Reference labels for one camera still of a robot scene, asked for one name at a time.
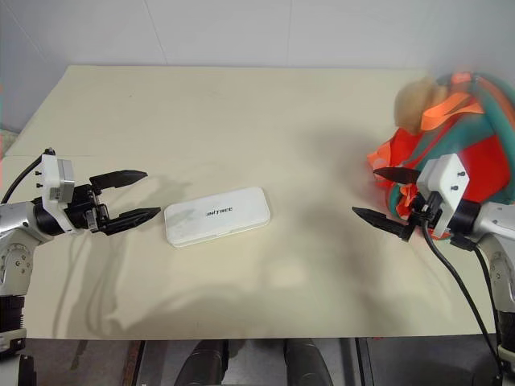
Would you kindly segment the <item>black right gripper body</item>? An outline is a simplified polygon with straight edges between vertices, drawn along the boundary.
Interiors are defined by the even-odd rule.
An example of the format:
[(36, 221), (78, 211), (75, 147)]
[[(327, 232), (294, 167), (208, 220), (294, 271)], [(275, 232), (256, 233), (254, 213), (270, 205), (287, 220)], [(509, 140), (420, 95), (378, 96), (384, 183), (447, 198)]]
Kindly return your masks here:
[(410, 225), (422, 227), (427, 222), (427, 227), (433, 229), (442, 214), (443, 198), (437, 191), (432, 191), (426, 198), (419, 192), (412, 204), (410, 213)]

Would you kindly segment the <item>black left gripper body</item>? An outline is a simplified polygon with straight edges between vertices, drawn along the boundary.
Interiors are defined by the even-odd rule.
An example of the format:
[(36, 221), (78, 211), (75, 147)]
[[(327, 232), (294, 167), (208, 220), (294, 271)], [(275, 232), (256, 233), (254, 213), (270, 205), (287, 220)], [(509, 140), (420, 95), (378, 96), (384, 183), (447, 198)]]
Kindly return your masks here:
[(66, 215), (77, 229), (91, 233), (103, 232), (110, 235), (110, 222), (107, 206), (100, 202), (104, 187), (98, 183), (85, 184), (74, 188), (72, 201), (65, 209)]

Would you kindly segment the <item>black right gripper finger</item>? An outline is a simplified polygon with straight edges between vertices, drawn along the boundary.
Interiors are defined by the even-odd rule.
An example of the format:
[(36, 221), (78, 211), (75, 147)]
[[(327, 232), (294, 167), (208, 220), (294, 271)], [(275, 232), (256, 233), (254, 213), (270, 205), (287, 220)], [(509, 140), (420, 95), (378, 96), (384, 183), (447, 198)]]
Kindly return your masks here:
[(392, 220), (386, 214), (372, 209), (352, 207), (352, 211), (373, 227), (394, 234), (403, 241), (408, 241), (414, 231), (413, 226)]
[(416, 183), (421, 174), (419, 170), (406, 167), (382, 167), (374, 169), (373, 173), (394, 183)]

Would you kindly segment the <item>person's bare hand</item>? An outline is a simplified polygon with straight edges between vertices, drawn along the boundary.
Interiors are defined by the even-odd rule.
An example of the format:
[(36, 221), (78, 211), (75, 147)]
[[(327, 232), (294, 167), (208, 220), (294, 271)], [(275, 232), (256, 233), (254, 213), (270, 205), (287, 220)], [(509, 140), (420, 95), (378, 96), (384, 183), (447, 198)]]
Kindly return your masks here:
[(421, 131), (422, 116), (447, 98), (447, 87), (430, 77), (405, 85), (396, 95), (393, 106), (395, 125), (412, 135)]

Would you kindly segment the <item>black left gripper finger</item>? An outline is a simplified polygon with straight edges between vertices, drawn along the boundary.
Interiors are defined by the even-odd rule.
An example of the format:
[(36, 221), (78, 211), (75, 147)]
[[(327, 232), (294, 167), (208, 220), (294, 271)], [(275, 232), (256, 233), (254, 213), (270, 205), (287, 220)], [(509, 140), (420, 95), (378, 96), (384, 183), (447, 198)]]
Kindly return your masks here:
[(105, 223), (105, 234), (111, 236), (119, 232), (136, 228), (153, 219), (161, 212), (160, 207), (139, 208), (120, 214), (116, 219), (110, 219)]
[(129, 186), (147, 176), (146, 172), (140, 170), (117, 170), (90, 177), (89, 181), (95, 190), (104, 190)]

